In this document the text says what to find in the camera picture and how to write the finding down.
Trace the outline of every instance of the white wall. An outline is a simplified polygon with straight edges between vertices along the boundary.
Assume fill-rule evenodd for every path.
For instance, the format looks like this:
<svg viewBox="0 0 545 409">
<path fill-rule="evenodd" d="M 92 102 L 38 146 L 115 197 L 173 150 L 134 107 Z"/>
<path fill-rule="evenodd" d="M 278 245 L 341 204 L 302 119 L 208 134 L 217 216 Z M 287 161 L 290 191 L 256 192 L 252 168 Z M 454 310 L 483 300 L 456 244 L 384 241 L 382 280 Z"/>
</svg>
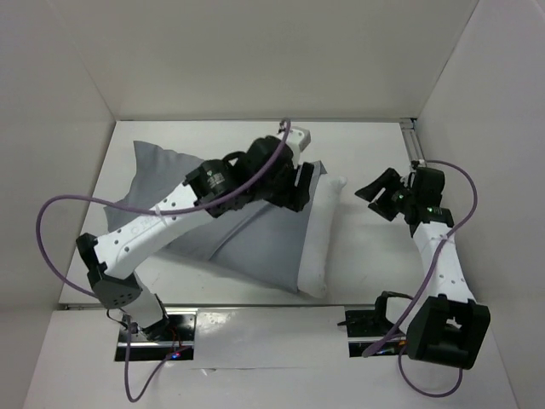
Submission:
<svg viewBox="0 0 545 409">
<path fill-rule="evenodd" d="M 427 158 L 475 178 L 479 210 L 459 234 L 472 288 L 492 328 L 521 409 L 542 408 L 545 357 L 545 1 L 481 0 L 418 119 Z M 469 188 L 449 172 L 458 218 Z"/>
<path fill-rule="evenodd" d="M 416 116 L 477 0 L 50 0 L 117 118 Z"/>
<path fill-rule="evenodd" d="M 0 406 L 19 408 L 60 282 L 38 254 L 34 222 L 57 193 L 88 193 L 113 118 L 44 0 L 0 2 Z M 83 218 L 59 204 L 44 227 L 66 270 Z"/>
</svg>

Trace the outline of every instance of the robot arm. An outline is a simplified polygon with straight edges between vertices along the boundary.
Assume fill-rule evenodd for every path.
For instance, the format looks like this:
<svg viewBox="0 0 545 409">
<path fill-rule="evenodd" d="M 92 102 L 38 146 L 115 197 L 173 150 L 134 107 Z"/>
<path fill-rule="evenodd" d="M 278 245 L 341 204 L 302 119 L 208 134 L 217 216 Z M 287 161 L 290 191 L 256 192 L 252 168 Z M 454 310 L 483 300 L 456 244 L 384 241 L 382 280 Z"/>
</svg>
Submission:
<svg viewBox="0 0 545 409">
<path fill-rule="evenodd" d="M 169 325 L 157 295 L 138 278 L 135 269 L 151 254 L 182 234 L 209 223 L 230 210 L 265 199 L 273 205 L 301 211 L 308 202 L 313 166 L 298 165 L 300 153 L 310 142 L 307 130 L 291 128 L 286 146 L 271 168 L 251 188 L 206 210 L 166 215 L 225 197 L 247 182 L 272 156 L 281 135 L 255 140 L 246 153 L 203 162 L 166 198 L 151 208 L 156 216 L 139 216 L 115 232 L 77 239 L 77 249 L 89 272 L 91 289 L 105 308 L 120 308 L 154 339 Z"/>
<path fill-rule="evenodd" d="M 444 187 L 443 172 L 421 167 L 416 161 L 408 176 L 401 177 L 390 168 L 356 195 L 370 202 L 370 209 L 389 221 L 398 213 L 404 215 L 427 272 L 439 243 L 454 227 L 450 211 L 440 207 Z M 454 235 L 441 250 L 426 294 L 420 309 L 399 328 L 406 334 L 407 354 L 413 360 L 470 369 L 491 317 L 489 309 L 477 304 L 468 288 Z M 377 299 L 377 316 L 396 322 L 409 302 L 384 293 Z"/>
</svg>

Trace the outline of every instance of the gray cloth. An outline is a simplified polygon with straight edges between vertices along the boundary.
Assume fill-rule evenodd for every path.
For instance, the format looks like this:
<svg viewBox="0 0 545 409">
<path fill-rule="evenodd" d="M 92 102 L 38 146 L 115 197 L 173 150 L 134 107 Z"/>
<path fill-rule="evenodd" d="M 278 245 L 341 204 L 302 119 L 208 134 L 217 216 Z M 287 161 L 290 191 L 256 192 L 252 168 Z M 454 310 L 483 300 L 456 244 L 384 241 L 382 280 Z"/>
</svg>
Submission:
<svg viewBox="0 0 545 409">
<path fill-rule="evenodd" d="M 203 162 L 192 155 L 165 150 L 151 143 L 135 141 L 134 144 L 136 175 L 119 204 L 150 209 Z M 166 249 L 193 260 L 210 261 L 295 293 L 314 192 L 319 176 L 324 173 L 322 163 L 314 163 L 311 200 L 301 212 L 260 200 L 194 228 Z M 104 211 L 110 232 L 137 217 L 110 207 Z"/>
</svg>

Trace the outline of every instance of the folded fabric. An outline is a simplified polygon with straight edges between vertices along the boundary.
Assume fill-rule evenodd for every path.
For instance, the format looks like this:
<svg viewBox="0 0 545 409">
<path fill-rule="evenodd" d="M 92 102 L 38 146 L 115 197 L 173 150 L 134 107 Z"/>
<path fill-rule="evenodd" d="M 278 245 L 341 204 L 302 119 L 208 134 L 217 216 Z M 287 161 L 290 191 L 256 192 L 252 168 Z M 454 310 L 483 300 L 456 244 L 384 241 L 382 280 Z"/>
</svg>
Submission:
<svg viewBox="0 0 545 409">
<path fill-rule="evenodd" d="M 135 141 L 134 145 L 136 174 L 129 192 L 118 202 L 124 205 L 151 208 L 203 162 L 192 155 L 165 150 L 143 141 Z M 322 192 L 319 195 L 320 205 L 315 204 L 318 181 L 324 173 L 321 162 L 314 163 L 311 200 L 301 212 L 278 208 L 260 200 L 194 228 L 170 243 L 166 250 L 194 260 L 210 261 L 290 292 L 300 290 L 314 297 L 322 297 L 325 295 L 324 263 L 331 219 L 341 191 L 339 186 L 346 184 L 344 178 L 324 179 L 319 183 L 319 191 Z M 136 217 L 135 214 L 109 207 L 105 208 L 105 213 L 109 231 L 122 227 Z M 315 240 L 309 242 L 310 247 L 304 250 L 306 238 L 308 241 L 309 219 L 316 225 L 310 231 L 319 231 L 320 235 L 327 236 L 319 240 L 322 250 L 318 258 L 316 251 L 310 250 L 316 247 L 313 245 Z M 314 261 L 303 260 L 304 253 Z M 298 287 L 301 266 L 305 269 L 302 283 L 306 290 Z"/>
</svg>

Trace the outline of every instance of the white table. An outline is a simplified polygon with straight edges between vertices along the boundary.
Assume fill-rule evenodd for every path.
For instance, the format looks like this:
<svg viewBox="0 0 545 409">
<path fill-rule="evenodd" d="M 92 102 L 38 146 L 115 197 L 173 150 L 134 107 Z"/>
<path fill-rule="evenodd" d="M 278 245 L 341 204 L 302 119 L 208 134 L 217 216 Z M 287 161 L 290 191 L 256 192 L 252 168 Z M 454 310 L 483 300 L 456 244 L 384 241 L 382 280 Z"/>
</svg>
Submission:
<svg viewBox="0 0 545 409">
<path fill-rule="evenodd" d="M 306 161 L 322 160 L 332 175 L 346 176 L 332 228 L 326 268 L 329 295 L 325 303 L 373 303 L 383 290 L 412 293 L 424 272 L 418 252 L 402 220 L 392 223 L 368 210 L 354 192 L 377 178 L 387 167 L 409 169 L 399 124 L 299 122 L 312 133 L 303 153 Z M 135 174 L 133 141 L 148 141 L 201 158 L 222 158 L 245 150 L 260 136 L 274 133 L 277 122 L 118 122 L 96 183 L 96 197 L 121 199 Z M 103 209 L 91 205 L 83 231 L 106 233 Z M 149 257 L 138 274 L 166 304 L 274 304 L 322 303 L 267 287 L 222 276 L 217 268 L 188 262 L 163 252 Z M 86 269 L 74 253 L 68 278 L 89 288 Z M 65 286 L 60 302 L 95 300 Z"/>
<path fill-rule="evenodd" d="M 252 309 L 254 318 L 262 316 L 259 308 Z M 104 310 L 55 312 L 24 409 L 517 407 L 490 332 L 460 389 L 449 398 L 430 399 L 404 384 L 395 357 L 348 358 L 346 333 L 336 327 L 342 308 L 305 309 L 310 311 L 289 313 L 286 321 L 253 320 L 251 311 L 243 318 L 253 325 L 244 325 L 236 315 L 215 320 L 208 331 L 215 340 L 201 343 L 198 336 L 195 360 L 166 364 L 135 406 L 123 390 L 123 363 L 113 360 L 118 325 L 106 319 Z M 206 329 L 199 327 L 202 321 L 198 316 L 198 332 Z M 264 343 L 264 336 L 272 341 Z M 311 342 L 306 348 L 305 340 Z M 156 364 L 131 362 L 133 395 Z M 210 365 L 218 369 L 211 371 Z M 456 381 L 452 368 L 408 359 L 404 367 L 414 383 L 431 392 L 446 391 Z"/>
</svg>

